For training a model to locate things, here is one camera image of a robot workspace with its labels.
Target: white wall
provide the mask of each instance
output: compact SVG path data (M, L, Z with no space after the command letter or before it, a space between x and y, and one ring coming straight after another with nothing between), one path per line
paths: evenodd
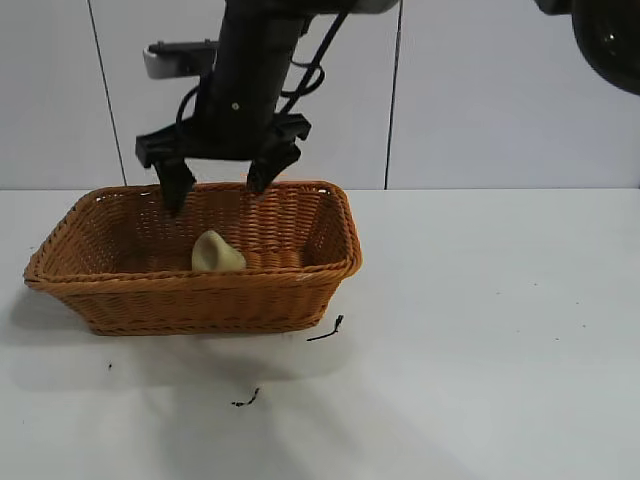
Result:
M157 40L217 38L222 0L92 0L127 179L156 181L134 155L135 136L175 119L193 79L152 81L142 49ZM297 57L309 59L331 19L317 20ZM327 80L299 109L313 124L303 156L285 179L323 178L345 188L382 188L397 10L352 17L324 62ZM199 181L243 180L247 163L191 161Z
M391 188L638 187L640 99L533 0L405 2Z
M85 0L0 4L0 188L122 184Z

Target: black debris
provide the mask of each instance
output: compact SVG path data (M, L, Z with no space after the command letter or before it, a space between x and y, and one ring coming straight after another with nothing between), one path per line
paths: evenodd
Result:
M333 335L338 333L338 330L340 329L340 325L342 325L342 320L344 320L344 315L339 315L338 318L336 319L336 324L335 324L335 327L333 328L333 332L327 333L326 335L322 335L320 337L307 338L307 342L315 342L316 340L324 340L325 338L332 337Z
M253 397L248 402L231 402L231 405L234 407L248 407L249 405L253 405L253 402L258 398L258 393L260 393L260 389L256 388L255 392L253 392Z

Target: dark object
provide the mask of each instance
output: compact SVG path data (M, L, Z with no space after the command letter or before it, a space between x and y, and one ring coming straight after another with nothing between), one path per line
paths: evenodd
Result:
M307 342L315 342L316 340L324 340L325 338L334 336L336 333L338 333L340 329L340 325L342 325L343 320L344 320L344 315L339 315L338 318L336 319L336 324L333 328L333 332L327 333L326 335L322 335L320 337L308 338Z
M231 405L233 405L234 407L248 407L249 405L253 405L253 403L258 398L259 393L260 389L256 388L256 390L253 392L253 397L251 397L251 400L249 400L248 402L231 402Z
M549 14L570 13L580 51L607 82L640 94L640 2L536 0Z
M301 155L311 124L290 115L296 102L324 81L320 62L349 13L382 13L398 0L227 0L220 39L158 42L145 51L152 78L199 76L183 99L176 123L136 139L144 168L156 169L165 206L180 212L195 179L186 158L251 161L248 187L263 192ZM283 86L299 38L315 15L338 14L292 92ZM311 80L318 72L315 82ZM288 100L275 114L281 95ZM193 115L183 119L196 96Z
M571 13L572 0L536 0L538 7L547 15Z

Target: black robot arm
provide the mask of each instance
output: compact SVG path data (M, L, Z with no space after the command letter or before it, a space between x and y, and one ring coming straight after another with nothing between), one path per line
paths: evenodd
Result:
M136 139L136 155L145 168L156 169L167 208L181 210L195 179L185 158L251 161L247 186L263 192L285 168L296 162L296 140L305 140L311 124L292 114L296 101L324 78L320 61L351 13L383 13L398 0L227 0L217 42L150 46L145 63L152 78L199 76L185 96L176 122ZM336 14L325 41L293 92L278 99L299 38L314 16ZM183 118L196 97L194 113Z

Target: black cable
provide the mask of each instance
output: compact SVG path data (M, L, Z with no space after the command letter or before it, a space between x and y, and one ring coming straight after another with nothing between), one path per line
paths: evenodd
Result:
M200 85L196 85L191 90L189 90L187 94L182 98L182 101L180 102L180 106L178 107L178 113L176 113L176 131L178 132L178 135L184 135L184 132L182 130L182 120L184 119L184 111L186 110L187 105L189 104L189 100L191 100L194 97L194 95L198 93L198 90L200 90Z
M307 71L302 77L302 80L300 80L300 83L298 84L298 87L295 89L293 96L289 98L285 106L282 107L282 110L280 110L280 114L289 113L291 109L293 109L295 104L298 103L298 100L300 100L300 98L303 96L303 93L305 89L308 87L309 82L313 77L313 74L316 72L316 70L320 68L320 63L322 62L322 59L327 53L327 50L331 46L331 42L333 42L333 39L338 33L338 30L340 30L340 27L342 26L344 21L347 19L347 16L349 15L349 13L351 13L351 10L353 9L353 7L357 2L358 0L351 0L348 6L345 7L335 18L335 20L331 24L331 27L329 27L329 30L324 36L322 43L318 47L318 51L314 55L313 60L311 60L311 63L309 63L309 68L307 68Z
M300 63L300 62L294 62L293 60L291 61L292 65L295 65L296 67L300 67L300 68L306 68L307 70L309 68L311 68L311 64L310 63ZM322 68L322 65L319 65L318 68L316 68L316 70L319 72L318 78L316 79L315 82L313 82L311 85L309 85L308 87L306 87L301 93L300 93L300 97L305 97L313 92L315 92L318 88L320 88L322 86L322 84L324 83L325 78L327 77L326 72L324 71L324 68ZM297 90L288 92L288 91L282 91L280 93L280 96L282 98L293 98L296 95Z

